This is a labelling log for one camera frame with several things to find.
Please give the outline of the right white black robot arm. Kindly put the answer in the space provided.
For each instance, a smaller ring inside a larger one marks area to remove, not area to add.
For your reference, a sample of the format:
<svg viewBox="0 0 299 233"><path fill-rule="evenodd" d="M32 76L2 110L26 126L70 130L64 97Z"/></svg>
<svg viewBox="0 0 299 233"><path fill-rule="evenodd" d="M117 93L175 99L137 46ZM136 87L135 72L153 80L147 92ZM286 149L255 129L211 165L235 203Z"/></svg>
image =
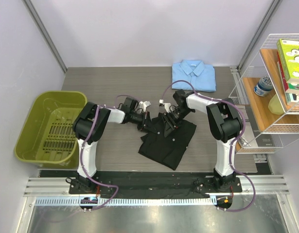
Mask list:
<svg viewBox="0 0 299 233"><path fill-rule="evenodd" d="M164 107L162 115L164 136L167 137L181 126L184 117L196 110L206 113L212 136L217 143L217 161L213 170L212 185L217 191L226 191L235 182L236 172L232 165L234 161L234 145L240 134L245 130L245 119L241 111L234 105L232 99L213 99L199 93L186 93L178 90L173 94L177 107L171 109L170 103L159 100Z"/></svg>

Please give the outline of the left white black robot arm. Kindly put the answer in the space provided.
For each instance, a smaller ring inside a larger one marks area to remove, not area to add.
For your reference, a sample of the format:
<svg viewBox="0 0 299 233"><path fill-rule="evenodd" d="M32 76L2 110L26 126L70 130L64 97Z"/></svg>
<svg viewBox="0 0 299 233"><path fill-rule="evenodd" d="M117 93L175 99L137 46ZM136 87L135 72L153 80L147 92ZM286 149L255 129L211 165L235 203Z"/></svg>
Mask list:
<svg viewBox="0 0 299 233"><path fill-rule="evenodd" d="M138 130L150 128L150 113L146 109L149 101L138 101L126 96L123 103L117 107L108 107L88 102L73 123L73 131L79 146L79 165L77 176L70 179L70 189L78 189L88 194L93 193L98 184L94 179L97 172L96 150L107 123L136 124Z"/></svg>

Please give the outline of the black long sleeve shirt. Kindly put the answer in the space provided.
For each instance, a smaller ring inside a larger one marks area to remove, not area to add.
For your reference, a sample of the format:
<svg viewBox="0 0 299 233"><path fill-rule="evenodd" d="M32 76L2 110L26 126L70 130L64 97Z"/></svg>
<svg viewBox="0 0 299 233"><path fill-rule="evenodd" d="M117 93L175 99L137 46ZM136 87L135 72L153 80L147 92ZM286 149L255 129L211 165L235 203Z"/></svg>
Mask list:
<svg viewBox="0 0 299 233"><path fill-rule="evenodd" d="M176 170L195 133L196 125L182 120L180 127L165 137L162 113L153 118L152 122L157 133L149 132L141 137L139 154Z"/></svg>

